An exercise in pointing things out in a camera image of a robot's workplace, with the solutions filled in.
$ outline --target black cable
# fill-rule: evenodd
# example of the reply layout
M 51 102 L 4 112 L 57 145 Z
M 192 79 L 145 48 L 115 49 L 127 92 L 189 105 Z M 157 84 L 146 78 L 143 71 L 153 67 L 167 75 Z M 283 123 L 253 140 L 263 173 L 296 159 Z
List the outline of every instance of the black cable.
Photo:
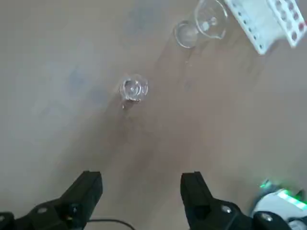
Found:
M 127 226 L 131 230 L 136 230 L 131 224 L 124 222 L 120 219 L 90 219 L 88 223 L 90 222 L 113 222 L 113 223 L 118 223 Z

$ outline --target beige table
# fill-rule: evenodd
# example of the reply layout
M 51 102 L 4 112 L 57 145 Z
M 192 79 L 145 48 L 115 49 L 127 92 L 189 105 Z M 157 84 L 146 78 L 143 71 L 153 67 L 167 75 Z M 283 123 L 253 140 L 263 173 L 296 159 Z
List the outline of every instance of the beige table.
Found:
M 306 187 L 306 40 L 260 57 L 230 17 L 202 52 L 172 28 L 196 1 L 0 2 L 0 205 L 16 215 L 83 170 L 103 173 L 93 217 L 188 229 L 181 173 L 246 210 L 266 177 Z M 125 73 L 150 81 L 124 113 Z M 124 229 L 89 224 L 87 229 Z

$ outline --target white robot part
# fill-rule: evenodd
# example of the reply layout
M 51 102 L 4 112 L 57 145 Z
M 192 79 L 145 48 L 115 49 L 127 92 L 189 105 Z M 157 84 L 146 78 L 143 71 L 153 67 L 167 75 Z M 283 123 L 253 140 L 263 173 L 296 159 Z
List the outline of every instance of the white robot part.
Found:
M 287 194 L 287 190 L 279 190 L 265 195 L 255 206 L 252 215 L 259 211 L 269 211 L 279 215 L 285 221 L 307 216 L 307 205 Z M 294 220 L 289 223 L 293 230 L 307 230 L 305 223 Z

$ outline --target glass beaker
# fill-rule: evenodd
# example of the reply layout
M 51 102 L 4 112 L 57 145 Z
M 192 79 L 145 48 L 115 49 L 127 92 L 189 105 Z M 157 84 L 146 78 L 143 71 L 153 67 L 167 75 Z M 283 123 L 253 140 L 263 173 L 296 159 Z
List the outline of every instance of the glass beaker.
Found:
M 148 81 L 139 74 L 128 75 L 119 86 L 123 109 L 142 101 L 148 92 Z
M 184 48 L 193 48 L 201 42 L 226 33 L 228 14 L 218 0 L 200 0 L 189 19 L 174 28 L 175 38 Z

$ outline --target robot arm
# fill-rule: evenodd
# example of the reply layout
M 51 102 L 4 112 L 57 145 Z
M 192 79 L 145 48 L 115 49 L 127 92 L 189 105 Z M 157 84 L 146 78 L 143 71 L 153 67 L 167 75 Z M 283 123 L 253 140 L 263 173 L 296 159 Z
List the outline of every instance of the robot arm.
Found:
M 101 174 L 85 171 L 59 199 L 36 206 L 24 217 L 15 219 L 10 212 L 0 212 L 0 230 L 82 230 L 102 191 Z M 291 229 L 273 212 L 257 211 L 251 218 L 237 205 L 214 198 L 200 172 L 182 174 L 180 192 L 191 230 Z

